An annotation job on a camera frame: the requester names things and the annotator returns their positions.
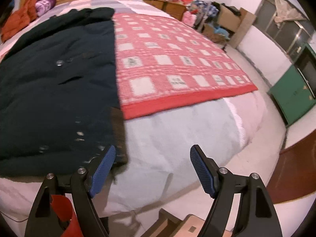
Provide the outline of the dark navy winter coat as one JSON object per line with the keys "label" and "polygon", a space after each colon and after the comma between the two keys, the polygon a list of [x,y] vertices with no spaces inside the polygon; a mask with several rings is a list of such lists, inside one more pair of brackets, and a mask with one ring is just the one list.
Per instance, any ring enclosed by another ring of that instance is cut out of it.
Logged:
{"label": "dark navy winter coat", "polygon": [[23,34],[1,61],[1,177],[71,174],[124,140],[114,9],[71,10]]}

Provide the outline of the pile of colourful clothes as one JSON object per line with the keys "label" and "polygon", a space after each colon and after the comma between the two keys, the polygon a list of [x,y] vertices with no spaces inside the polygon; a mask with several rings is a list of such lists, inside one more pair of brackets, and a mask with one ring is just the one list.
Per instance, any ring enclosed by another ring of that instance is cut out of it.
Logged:
{"label": "pile of colourful clothes", "polygon": [[187,10],[197,16],[194,23],[194,28],[197,29],[204,16],[206,16],[206,22],[210,22],[218,15],[220,4],[217,2],[195,0],[187,6]]}

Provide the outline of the wooden stool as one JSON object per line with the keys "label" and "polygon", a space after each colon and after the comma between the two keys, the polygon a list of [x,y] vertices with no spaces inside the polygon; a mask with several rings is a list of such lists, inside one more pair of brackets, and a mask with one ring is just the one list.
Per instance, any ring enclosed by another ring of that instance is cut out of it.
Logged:
{"label": "wooden stool", "polygon": [[205,222],[194,214],[188,214],[184,220],[180,220],[165,209],[160,209],[158,220],[141,237],[198,236]]}

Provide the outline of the green cabinet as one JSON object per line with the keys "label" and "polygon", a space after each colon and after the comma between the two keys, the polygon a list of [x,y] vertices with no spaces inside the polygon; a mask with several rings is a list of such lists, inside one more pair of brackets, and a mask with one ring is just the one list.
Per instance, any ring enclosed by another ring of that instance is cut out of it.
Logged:
{"label": "green cabinet", "polygon": [[292,125],[315,106],[315,97],[294,65],[269,90],[284,117]]}

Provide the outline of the red white checkered blanket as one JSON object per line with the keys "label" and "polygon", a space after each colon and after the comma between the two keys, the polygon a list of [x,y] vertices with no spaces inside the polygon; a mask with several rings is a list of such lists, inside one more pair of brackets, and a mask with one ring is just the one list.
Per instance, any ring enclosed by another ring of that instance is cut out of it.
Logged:
{"label": "red white checkered blanket", "polygon": [[257,89],[225,52],[176,19],[116,14],[114,24],[126,120]]}

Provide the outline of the orange puffer jacket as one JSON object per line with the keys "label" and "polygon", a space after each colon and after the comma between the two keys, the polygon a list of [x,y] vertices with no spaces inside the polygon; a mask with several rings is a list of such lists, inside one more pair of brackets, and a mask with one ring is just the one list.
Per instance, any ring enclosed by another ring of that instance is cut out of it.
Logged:
{"label": "orange puffer jacket", "polygon": [[27,27],[38,17],[36,11],[37,0],[27,0],[24,5],[9,16],[1,30],[1,41],[4,43],[19,31]]}

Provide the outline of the purple floral pillow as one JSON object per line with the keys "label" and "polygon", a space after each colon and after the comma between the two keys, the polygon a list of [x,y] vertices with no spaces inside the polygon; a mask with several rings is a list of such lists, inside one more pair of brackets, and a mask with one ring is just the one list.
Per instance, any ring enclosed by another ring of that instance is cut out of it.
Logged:
{"label": "purple floral pillow", "polygon": [[56,0],[38,0],[35,3],[36,14],[38,17],[43,16],[56,5]]}

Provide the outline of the cardboard box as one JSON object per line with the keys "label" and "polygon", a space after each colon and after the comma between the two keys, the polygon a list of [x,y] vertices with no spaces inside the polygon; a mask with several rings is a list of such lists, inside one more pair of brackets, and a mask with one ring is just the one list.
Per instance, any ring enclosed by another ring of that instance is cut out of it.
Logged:
{"label": "cardboard box", "polygon": [[237,12],[239,12],[239,15],[233,12],[231,8],[221,4],[217,18],[218,25],[232,32],[229,45],[234,49],[236,49],[244,39],[257,17],[244,8],[240,8]]}

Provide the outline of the pink gift bag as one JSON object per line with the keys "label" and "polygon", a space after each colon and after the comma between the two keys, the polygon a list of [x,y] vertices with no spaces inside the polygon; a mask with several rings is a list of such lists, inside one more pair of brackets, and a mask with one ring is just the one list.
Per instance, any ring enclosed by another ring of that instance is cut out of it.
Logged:
{"label": "pink gift bag", "polygon": [[194,27],[195,21],[196,21],[197,15],[192,14],[190,11],[186,11],[183,13],[182,16],[182,23],[189,27]]}

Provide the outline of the wooden nightstand with drawers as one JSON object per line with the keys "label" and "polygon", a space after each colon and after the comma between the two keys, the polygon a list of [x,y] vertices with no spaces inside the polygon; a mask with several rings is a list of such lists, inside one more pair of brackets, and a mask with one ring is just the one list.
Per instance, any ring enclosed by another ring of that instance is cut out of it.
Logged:
{"label": "wooden nightstand with drawers", "polygon": [[187,11],[186,6],[172,1],[166,0],[143,0],[145,3],[162,10],[173,18],[181,21],[183,14]]}

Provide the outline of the window with metal frame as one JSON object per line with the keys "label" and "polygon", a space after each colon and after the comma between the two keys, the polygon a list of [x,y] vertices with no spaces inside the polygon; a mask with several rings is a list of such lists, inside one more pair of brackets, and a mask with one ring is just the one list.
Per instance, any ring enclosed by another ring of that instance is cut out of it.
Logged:
{"label": "window with metal frame", "polygon": [[261,0],[254,26],[292,61],[315,33],[311,22],[288,0]]}

